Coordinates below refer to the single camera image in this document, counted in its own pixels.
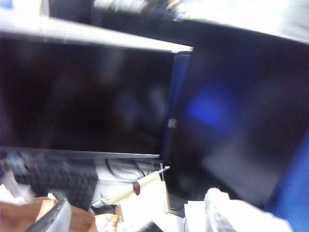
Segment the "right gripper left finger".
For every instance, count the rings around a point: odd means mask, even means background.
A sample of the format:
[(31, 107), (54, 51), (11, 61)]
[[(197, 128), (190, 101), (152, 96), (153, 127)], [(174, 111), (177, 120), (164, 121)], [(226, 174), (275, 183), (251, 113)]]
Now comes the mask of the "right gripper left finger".
[(66, 198), (43, 200), (33, 225), (26, 232), (68, 232), (71, 207)]

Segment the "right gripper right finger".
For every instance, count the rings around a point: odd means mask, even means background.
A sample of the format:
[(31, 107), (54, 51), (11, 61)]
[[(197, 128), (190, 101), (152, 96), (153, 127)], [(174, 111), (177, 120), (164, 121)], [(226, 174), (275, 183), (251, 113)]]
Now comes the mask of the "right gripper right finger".
[(243, 228), (235, 220), (232, 200), (228, 193), (218, 188), (207, 190), (204, 198), (206, 232), (242, 232)]

